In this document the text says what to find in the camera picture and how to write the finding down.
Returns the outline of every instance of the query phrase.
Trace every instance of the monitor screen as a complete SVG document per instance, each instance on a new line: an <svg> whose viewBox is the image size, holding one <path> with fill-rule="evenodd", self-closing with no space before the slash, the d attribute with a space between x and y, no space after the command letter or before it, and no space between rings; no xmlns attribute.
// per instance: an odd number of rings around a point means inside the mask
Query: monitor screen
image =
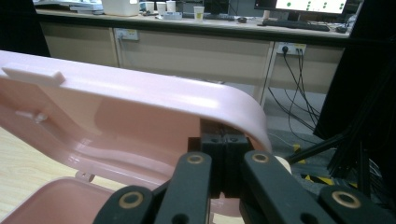
<svg viewBox="0 0 396 224"><path fill-rule="evenodd" d="M255 9L341 14L347 0L256 0Z"/></svg>
<svg viewBox="0 0 396 224"><path fill-rule="evenodd" d="M210 14L228 14L229 0L204 0L205 12Z"/></svg>

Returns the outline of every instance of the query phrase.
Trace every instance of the computer monitor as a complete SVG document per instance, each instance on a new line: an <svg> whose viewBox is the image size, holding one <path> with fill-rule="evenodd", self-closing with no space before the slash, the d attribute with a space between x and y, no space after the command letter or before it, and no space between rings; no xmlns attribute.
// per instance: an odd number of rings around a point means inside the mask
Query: computer monitor
<svg viewBox="0 0 396 224"><path fill-rule="evenodd" d="M219 15L228 14L229 0L204 0L205 12Z"/></svg>
<svg viewBox="0 0 396 224"><path fill-rule="evenodd" d="M287 11L290 14L288 20L297 21L300 12L342 14L346 2L347 0L255 0L254 8Z"/></svg>

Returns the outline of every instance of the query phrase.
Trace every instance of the wooden table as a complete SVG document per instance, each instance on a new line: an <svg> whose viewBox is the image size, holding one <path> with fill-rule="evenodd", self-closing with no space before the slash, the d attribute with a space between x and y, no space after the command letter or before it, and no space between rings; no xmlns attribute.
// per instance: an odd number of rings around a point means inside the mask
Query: wooden table
<svg viewBox="0 0 396 224"><path fill-rule="evenodd" d="M44 156L1 127L0 164L0 220L46 183L76 173L76 170ZM124 186L98 176L92 183L114 190ZM241 217L215 214L213 223L244 222Z"/></svg>

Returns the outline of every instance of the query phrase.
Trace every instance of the electrical cable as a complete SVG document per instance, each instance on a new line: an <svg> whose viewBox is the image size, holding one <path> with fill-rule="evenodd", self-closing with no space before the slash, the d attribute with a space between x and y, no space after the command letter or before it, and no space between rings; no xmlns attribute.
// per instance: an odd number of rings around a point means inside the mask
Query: electrical cable
<svg viewBox="0 0 396 224"><path fill-rule="evenodd" d="M301 80L301 85L304 93L304 99L305 99L305 104L306 108L308 110L309 117L311 118L312 122L314 123L315 126L317 126L317 123L315 122L314 118L312 117L313 114L315 115L315 112L312 109L312 105L309 104L308 100L306 99L305 95L305 88L304 88L304 80L303 80L303 65L304 65L304 55L303 55L303 50L302 49L297 49L297 54L298 54L298 61L299 61L299 68L300 68L300 75L299 75L299 81Z"/></svg>
<svg viewBox="0 0 396 224"><path fill-rule="evenodd" d="M284 89L284 91L285 91L285 94L286 94L286 96L288 97L288 99L293 103L293 101L291 100L291 98L290 98L288 92L286 91L286 89ZM304 108L300 107L300 106L297 105L296 103L294 103L294 104L295 104L295 106L297 106L299 109L303 110L305 113L309 113L309 111L308 111L307 109L304 109Z"/></svg>
<svg viewBox="0 0 396 224"><path fill-rule="evenodd" d="M286 59L286 53L287 53L288 49L285 48L285 49L282 49L282 50L283 50L283 52L284 52L284 53L283 53L283 58L284 58L284 60L285 60L285 63L286 63L286 65L287 65L287 67L289 68L290 72L291 72L291 75L292 75L292 77L293 77L293 79L294 79L294 82L295 82L296 85L297 85L297 86L296 86L295 93L294 93L294 96L293 96L293 98L292 98L292 100L291 100L291 104L290 104L289 111L287 112L287 114L288 114L288 123L289 123L290 131L291 131L291 133L293 133L293 135L296 136L297 138L299 138L299 139L301 139L301 140L303 140L303 141L305 141L305 142L309 142L309 143L311 143L311 144L316 144L316 143L314 143L314 142L311 142L311 141L309 141L309 140L303 139L302 137L298 136L297 133L295 133L294 130L291 128L290 115L292 114L292 113L291 113L291 110L292 110L292 107L293 107L293 105L294 105L294 101L295 101L297 92L299 91L300 94L303 96L303 98L305 98L305 95L304 95L304 93L303 93L303 91L301 90L301 87L300 87L300 81L301 81L301 77L302 77L302 70L303 70L303 65L304 65L304 64L300 62L300 57L299 57L300 75L299 75L299 79L298 79L298 81L297 81L297 80L296 80L296 77L295 77L295 75L294 75L294 73L293 73L292 70L291 70L291 67L290 67L290 65L289 65L289 63L288 63L288 60ZM311 129L312 131L314 130L314 128L313 128L312 126L310 126L310 125L305 125L305 126L308 127L309 129Z"/></svg>
<svg viewBox="0 0 396 224"><path fill-rule="evenodd" d="M123 39L123 32L120 32L117 36L116 36L116 38L118 39L118 42L119 42L119 44L118 45L116 45L116 51L117 51L117 57L119 58L118 59L118 62L119 62L119 67L121 67L123 64L124 64L124 55L123 55L123 49L125 49L125 47L123 46L123 42L122 42L122 39Z"/></svg>
<svg viewBox="0 0 396 224"><path fill-rule="evenodd" d="M302 54L302 61L304 62L303 50L300 49L300 52L301 52L301 54ZM307 103L307 105L309 105L309 108L311 109L312 114L313 114L313 115L315 116L315 118L316 118L316 121L317 121L317 122L315 123L315 127L318 127L318 124L320 124L320 121L319 121L320 112L319 112L318 110L316 110L316 109L309 103L309 101L308 101L308 99L307 99L307 97L306 97L306 95L305 95L305 88L304 88L304 82L303 82L303 74L302 74L302 72L303 72L303 71L301 71L301 76L302 76L302 87L303 87L303 91L304 91L304 99L305 99L305 102ZM322 135L322 136L327 136L326 130L316 128L316 132L317 132L318 134Z"/></svg>
<svg viewBox="0 0 396 224"><path fill-rule="evenodd" d="M287 141L285 141L284 139L282 139L281 137L277 136L276 134L273 133L268 133L269 135L272 135L273 137L279 139L280 141L282 141L284 144L288 145L289 147L294 147L292 144L288 143Z"/></svg>
<svg viewBox="0 0 396 224"><path fill-rule="evenodd" d="M274 100L276 101L276 104L283 110L283 112L288 113L288 109L283 106L275 97L274 93L272 92L271 88L268 88L268 91L270 92L270 94L273 96ZM314 131L314 128L312 126L310 126L308 123L306 123L303 119L300 119L299 117L297 117L294 114L290 114L294 119L298 120L299 122L301 122L304 126L306 126L307 128L309 128L311 131Z"/></svg>
<svg viewBox="0 0 396 224"><path fill-rule="evenodd" d="M384 209L394 211L395 208L392 206L390 192L383 181L378 165L376 165L372 160L369 160L369 162L370 187L372 194L379 200L379 202L375 202L375 204ZM358 175L356 169L352 169L351 171L354 176Z"/></svg>
<svg viewBox="0 0 396 224"><path fill-rule="evenodd" d="M237 10L235 11L235 9L233 9L233 6L231 5L231 1L228 2L228 7L233 11L233 13L235 13L235 16L238 16L238 8L239 8L239 0L236 3L237 5Z"/></svg>

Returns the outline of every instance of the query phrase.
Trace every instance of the cabinet door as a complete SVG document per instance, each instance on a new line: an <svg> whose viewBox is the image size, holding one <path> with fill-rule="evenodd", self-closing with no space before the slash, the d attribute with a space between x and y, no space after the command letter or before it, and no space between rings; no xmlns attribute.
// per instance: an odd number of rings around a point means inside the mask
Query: cabinet door
<svg viewBox="0 0 396 224"><path fill-rule="evenodd" d="M139 40L116 41L120 67L236 83L251 87L246 91L250 95L260 96L270 42L150 31L138 35Z"/></svg>
<svg viewBox="0 0 396 224"><path fill-rule="evenodd" d="M111 28L42 22L52 58L117 67Z"/></svg>

